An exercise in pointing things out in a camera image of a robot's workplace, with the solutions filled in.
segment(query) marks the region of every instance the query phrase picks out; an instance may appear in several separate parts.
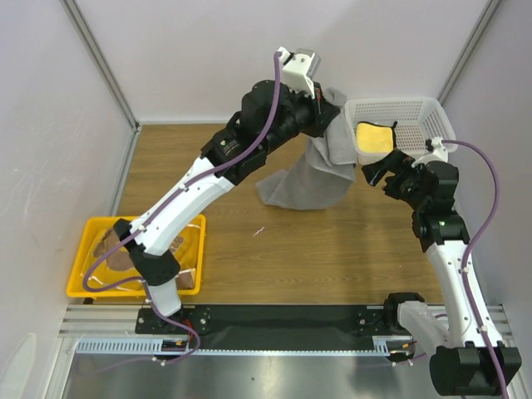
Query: wooden tabletop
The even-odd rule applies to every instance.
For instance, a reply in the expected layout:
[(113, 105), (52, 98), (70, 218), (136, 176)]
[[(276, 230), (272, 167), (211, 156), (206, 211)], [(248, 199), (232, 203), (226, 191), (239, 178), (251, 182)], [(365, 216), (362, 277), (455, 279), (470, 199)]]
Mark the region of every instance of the wooden tabletop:
[[(221, 127), (144, 126), (119, 214), (149, 209)], [(301, 135), (269, 155), (265, 167), (204, 210), (201, 292), (184, 301), (382, 303), (389, 293), (407, 291), (442, 303), (434, 270), (411, 231), (410, 208), (368, 186), (359, 168), (357, 182), (331, 209), (286, 210), (260, 201), (255, 183), (289, 168), (305, 140)]]

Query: yellow cloth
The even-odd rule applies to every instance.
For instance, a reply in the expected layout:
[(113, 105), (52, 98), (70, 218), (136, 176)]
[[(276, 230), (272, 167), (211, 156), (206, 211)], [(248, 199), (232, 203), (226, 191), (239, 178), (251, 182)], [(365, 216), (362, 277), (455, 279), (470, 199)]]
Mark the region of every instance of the yellow cloth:
[(358, 148), (368, 153), (392, 152), (394, 135), (392, 127), (377, 126), (368, 122), (360, 122), (355, 134)]

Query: wall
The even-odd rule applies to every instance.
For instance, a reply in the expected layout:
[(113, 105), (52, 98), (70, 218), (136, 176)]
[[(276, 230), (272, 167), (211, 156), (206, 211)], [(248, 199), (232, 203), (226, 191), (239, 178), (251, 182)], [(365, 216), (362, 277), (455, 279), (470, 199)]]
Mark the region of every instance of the wall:
[[(475, 251), (489, 303), (503, 303), (532, 381), (532, 2), (503, 2), (485, 38), (446, 104), (456, 135), (480, 146), (495, 163), (501, 185), (499, 212)], [(458, 199), (476, 231), (491, 207), (493, 183), (468, 150), (451, 159), (461, 168)]]
[(312, 48), (316, 80), (354, 96), (437, 96), (486, 0), (78, 0), (141, 121), (226, 121), (273, 76), (279, 46)]
[(131, 130), (58, 0), (0, 2), (0, 52), (0, 382), (35, 333), (35, 398), (81, 230), (109, 211)]

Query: white basket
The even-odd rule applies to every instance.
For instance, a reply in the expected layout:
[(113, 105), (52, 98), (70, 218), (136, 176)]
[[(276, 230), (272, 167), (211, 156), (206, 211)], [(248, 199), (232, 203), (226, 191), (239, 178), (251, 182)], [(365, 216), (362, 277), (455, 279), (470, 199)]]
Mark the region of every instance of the white basket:
[[(438, 100), (430, 97), (398, 97), (349, 100), (345, 105), (345, 116), (351, 128), (355, 150), (360, 165), (372, 164), (384, 158), (387, 153), (368, 153), (358, 148), (355, 130), (358, 122), (371, 122), (395, 128), (397, 148), (413, 158), (426, 154), (425, 141), (441, 137), (455, 139), (455, 132)], [(456, 145), (448, 145), (448, 151)]]

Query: yellow plastic container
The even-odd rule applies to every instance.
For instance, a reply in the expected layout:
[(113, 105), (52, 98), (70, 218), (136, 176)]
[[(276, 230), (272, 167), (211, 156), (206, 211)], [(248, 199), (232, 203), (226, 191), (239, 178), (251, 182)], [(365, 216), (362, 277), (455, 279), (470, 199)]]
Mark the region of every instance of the yellow plastic container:
[[(136, 216), (122, 216), (121, 218), (127, 220), (136, 219)], [(108, 289), (101, 293), (88, 293), (83, 289), (83, 276), (85, 272), (96, 262), (96, 258), (92, 255), (94, 248), (100, 242), (103, 234), (112, 227), (112, 225), (120, 218), (118, 217), (104, 217), (104, 218), (90, 218), (87, 220), (79, 249), (77, 250), (74, 267), (68, 285), (66, 287), (66, 294), (69, 297), (144, 297), (145, 292), (142, 284), (137, 281), (131, 281), (122, 284), (120, 287)], [(195, 268), (193, 275), (195, 286), (192, 289), (181, 289), (180, 295), (196, 295), (200, 291), (201, 286), (201, 267), (203, 263), (203, 251), (205, 242), (205, 226), (206, 219), (202, 214), (196, 216), (179, 234), (184, 239), (179, 246), (174, 256), (181, 265), (181, 270), (187, 268)], [(95, 272), (92, 274), (94, 279), (90, 280), (90, 285), (94, 288), (101, 287), (122, 280), (123, 278), (140, 276), (136, 269), (131, 268), (125, 272), (117, 272), (107, 268), (106, 262), (103, 262)]]

